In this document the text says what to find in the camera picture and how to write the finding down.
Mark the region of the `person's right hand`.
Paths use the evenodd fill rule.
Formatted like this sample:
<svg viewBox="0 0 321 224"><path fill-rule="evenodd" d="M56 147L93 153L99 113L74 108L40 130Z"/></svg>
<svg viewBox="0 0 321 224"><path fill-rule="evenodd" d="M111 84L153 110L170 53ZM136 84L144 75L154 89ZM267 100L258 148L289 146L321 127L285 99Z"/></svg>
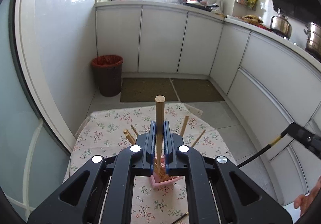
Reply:
<svg viewBox="0 0 321 224"><path fill-rule="evenodd" d="M294 200L294 208L298 209L300 208L300 216L303 216L303 214L307 211L315 197L317 196L318 192L320 190L320 179L318 180L317 184L313 187L313 189L310 191L308 195L299 195Z"/></svg>

